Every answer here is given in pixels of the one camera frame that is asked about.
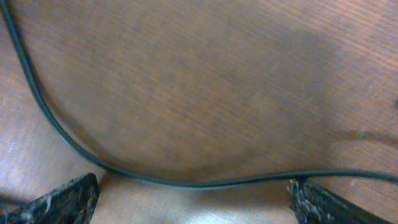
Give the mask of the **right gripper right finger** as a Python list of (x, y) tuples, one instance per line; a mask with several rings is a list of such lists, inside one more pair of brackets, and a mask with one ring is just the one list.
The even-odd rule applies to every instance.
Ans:
[(308, 179), (291, 180), (287, 190), (299, 224), (392, 224)]

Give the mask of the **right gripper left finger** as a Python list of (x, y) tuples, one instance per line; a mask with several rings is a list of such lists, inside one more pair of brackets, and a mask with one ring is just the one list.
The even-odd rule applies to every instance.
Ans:
[(100, 195), (95, 174), (87, 173), (1, 215), (1, 224), (89, 224)]

